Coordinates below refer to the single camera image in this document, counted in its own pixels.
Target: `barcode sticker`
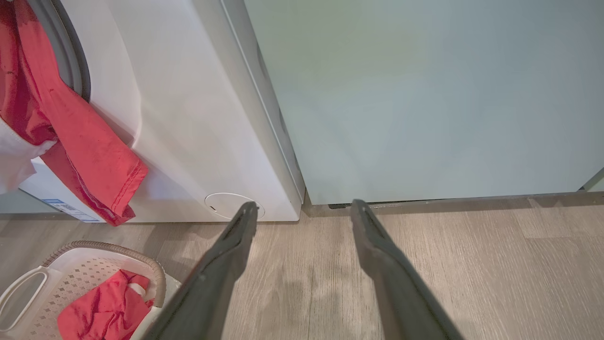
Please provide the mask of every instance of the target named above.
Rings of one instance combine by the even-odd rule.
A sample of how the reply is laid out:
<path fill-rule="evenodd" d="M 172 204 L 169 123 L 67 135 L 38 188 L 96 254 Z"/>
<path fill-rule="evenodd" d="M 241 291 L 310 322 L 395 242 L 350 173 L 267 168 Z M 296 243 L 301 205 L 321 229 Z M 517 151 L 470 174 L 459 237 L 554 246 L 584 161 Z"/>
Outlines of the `barcode sticker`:
<path fill-rule="evenodd" d="M 69 204 L 61 201 L 61 200 L 57 200 L 57 199 L 49 199 L 49 200 L 42 200 L 52 206 L 54 206 L 55 208 L 57 208 L 58 210 L 67 213 L 75 218 L 77 218 L 80 221 L 84 221 L 84 222 L 100 222 L 99 220 L 97 220 L 96 218 L 90 216 L 90 215 L 86 215 L 85 213 L 79 211 L 78 209 L 70 206 Z"/>

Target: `basket handle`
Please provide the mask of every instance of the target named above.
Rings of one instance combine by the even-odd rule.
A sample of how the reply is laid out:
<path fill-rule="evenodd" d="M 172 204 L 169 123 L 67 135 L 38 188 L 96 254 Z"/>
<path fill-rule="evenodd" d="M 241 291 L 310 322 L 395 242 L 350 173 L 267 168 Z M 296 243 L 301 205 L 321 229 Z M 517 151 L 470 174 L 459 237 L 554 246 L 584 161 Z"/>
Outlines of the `basket handle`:
<path fill-rule="evenodd" d="M 46 273 L 46 268 L 42 268 L 42 267 L 34 268 L 34 269 L 30 270 L 29 272 L 21 275 L 21 277 L 19 277 L 15 282 L 13 282 L 4 291 L 4 293 L 0 296 L 0 317 L 2 317 L 3 312 L 6 312 L 4 309 L 7 307 L 7 303 L 10 300 L 10 298 L 17 291 L 19 291 L 19 288 L 21 288 L 21 285 L 23 285 L 25 282 L 27 282 L 27 280 L 29 280 L 30 278 L 34 277 L 34 275 L 37 275 L 37 274 L 44 275 L 44 279 L 42 280 L 42 282 L 40 282 L 40 285 L 38 286 L 36 291 L 32 294 L 29 301 L 25 304 L 25 306 L 23 306 L 23 309 L 19 312 L 18 316 L 13 320 L 13 322 L 11 322 L 11 324 L 6 329 L 0 329 L 0 332 L 6 332 L 7 330 L 12 329 L 17 324 L 17 322 L 19 322 L 19 320 L 21 319 L 23 314 L 25 314 L 27 309 L 30 307 L 31 303 L 36 299 L 36 297 L 38 296 L 38 293 L 40 293 L 40 290 L 42 289 L 42 287 L 44 286 L 44 283 L 46 283 L 46 280 L 48 279 L 48 274 Z"/>
<path fill-rule="evenodd" d="M 153 272 L 155 274 L 155 282 L 157 285 L 156 292 L 155 292 L 155 300 L 153 302 L 153 305 L 155 307 L 159 307 L 159 308 L 161 308 L 164 305 L 164 299 L 165 299 L 164 269 L 161 267 L 159 262 L 155 261 L 151 257 L 143 255 L 132 249 L 128 249 L 125 247 L 116 246 L 115 244 L 109 244 L 109 243 L 104 243 L 104 242 L 74 241 L 74 242 L 71 242 L 71 243 L 68 243 L 68 244 L 62 246 L 61 248 L 59 248 L 59 250 L 55 251 L 52 255 L 50 255 L 47 258 L 46 261 L 44 261 L 42 263 L 42 266 L 48 267 L 54 260 L 57 259 L 57 257 L 61 256 L 61 254 L 65 253 L 71 249 L 75 249 L 75 248 L 91 248 L 91 249 L 106 250 L 106 251 L 122 254 L 127 257 L 131 257 L 135 260 L 146 263 L 149 267 L 151 267 L 151 269 L 153 269 Z"/>

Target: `circular panel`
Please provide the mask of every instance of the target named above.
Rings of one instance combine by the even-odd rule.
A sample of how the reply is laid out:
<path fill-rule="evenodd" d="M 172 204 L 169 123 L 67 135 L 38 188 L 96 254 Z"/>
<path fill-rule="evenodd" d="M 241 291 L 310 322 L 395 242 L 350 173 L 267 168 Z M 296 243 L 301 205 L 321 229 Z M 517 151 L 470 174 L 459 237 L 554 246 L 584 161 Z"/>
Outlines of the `circular panel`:
<path fill-rule="evenodd" d="M 217 192 L 205 198 L 205 205 L 216 215 L 232 219 L 239 208 L 241 208 L 241 205 L 249 201 L 254 200 L 230 192 Z M 258 202 L 256 202 L 256 205 L 258 206 L 258 219 L 261 219 L 265 214 L 265 210 Z"/>

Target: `light blue refrigerator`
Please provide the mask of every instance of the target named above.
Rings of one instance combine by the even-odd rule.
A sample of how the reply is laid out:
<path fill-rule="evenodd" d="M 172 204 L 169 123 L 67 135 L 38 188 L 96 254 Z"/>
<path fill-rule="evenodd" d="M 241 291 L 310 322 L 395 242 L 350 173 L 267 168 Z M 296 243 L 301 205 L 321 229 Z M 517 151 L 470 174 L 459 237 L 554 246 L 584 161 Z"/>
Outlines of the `light blue refrigerator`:
<path fill-rule="evenodd" d="M 313 204 L 573 192 L 604 1 L 245 0 Z"/>

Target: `white washing machine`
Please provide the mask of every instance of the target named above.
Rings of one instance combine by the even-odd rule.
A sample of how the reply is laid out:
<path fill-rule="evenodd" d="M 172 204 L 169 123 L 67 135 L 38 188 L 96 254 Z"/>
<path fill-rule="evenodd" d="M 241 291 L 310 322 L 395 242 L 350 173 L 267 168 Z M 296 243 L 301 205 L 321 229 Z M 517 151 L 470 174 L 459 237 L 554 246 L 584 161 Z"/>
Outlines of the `white washing machine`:
<path fill-rule="evenodd" d="M 29 0 L 62 79 L 143 159 L 129 222 L 300 217 L 304 182 L 242 0 Z M 101 220 L 40 159 L 20 188 Z"/>

